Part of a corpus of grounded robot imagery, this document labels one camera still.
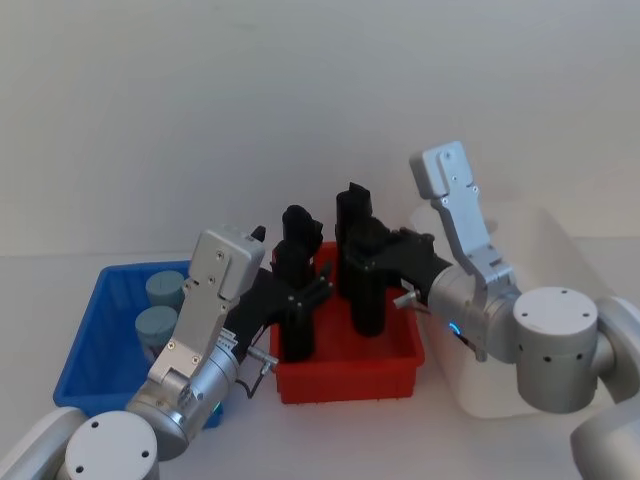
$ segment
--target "white wall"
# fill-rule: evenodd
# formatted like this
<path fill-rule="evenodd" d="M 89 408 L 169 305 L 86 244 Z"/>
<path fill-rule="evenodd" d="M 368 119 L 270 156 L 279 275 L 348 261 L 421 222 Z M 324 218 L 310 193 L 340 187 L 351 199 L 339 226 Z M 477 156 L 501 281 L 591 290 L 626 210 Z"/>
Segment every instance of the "white wall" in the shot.
<path fill-rule="evenodd" d="M 639 235 L 635 0 L 3 0 L 0 254 L 188 250 L 220 221 L 325 221 L 462 140 L 485 198 Z"/>

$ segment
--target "blue plastic basket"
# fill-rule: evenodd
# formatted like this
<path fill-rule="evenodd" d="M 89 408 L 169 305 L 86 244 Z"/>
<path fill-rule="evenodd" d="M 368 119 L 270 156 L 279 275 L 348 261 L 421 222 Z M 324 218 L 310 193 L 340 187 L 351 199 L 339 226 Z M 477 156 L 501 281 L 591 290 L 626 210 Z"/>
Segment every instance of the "blue plastic basket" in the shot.
<path fill-rule="evenodd" d="M 145 284 L 154 273 L 176 270 L 185 277 L 188 261 L 107 267 L 98 277 L 78 328 L 53 401 L 92 417 L 123 410 L 147 378 L 149 364 L 136 335 L 135 320 L 149 308 Z M 205 428 L 217 427 L 220 405 Z"/>

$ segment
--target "white container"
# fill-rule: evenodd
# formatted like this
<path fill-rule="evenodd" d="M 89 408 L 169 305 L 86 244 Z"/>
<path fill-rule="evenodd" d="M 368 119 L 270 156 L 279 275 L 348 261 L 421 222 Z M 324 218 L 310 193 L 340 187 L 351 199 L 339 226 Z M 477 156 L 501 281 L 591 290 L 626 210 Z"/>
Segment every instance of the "white container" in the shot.
<path fill-rule="evenodd" d="M 522 292 L 542 286 L 563 286 L 592 299 L 613 292 L 584 259 L 571 238 L 546 210 L 520 203 L 483 204 L 494 245 L 514 267 Z M 411 215 L 420 233 L 436 236 L 438 255 L 454 262 L 440 217 L 429 204 Z M 428 344 L 460 407 L 478 418 L 505 418 L 536 413 L 520 398 L 515 365 L 492 357 L 479 363 L 446 322 L 420 316 Z M 611 401 L 599 383 L 592 404 Z"/>

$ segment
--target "blue indicator light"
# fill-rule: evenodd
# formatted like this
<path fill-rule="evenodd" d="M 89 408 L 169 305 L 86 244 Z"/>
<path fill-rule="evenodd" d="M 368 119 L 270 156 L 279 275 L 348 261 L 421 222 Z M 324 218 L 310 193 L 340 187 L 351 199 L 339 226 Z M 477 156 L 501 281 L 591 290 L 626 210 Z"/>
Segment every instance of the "blue indicator light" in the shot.
<path fill-rule="evenodd" d="M 462 335 L 460 327 L 458 327 L 455 323 L 449 322 L 449 328 L 453 330 L 453 333 L 455 333 L 456 335 Z"/>

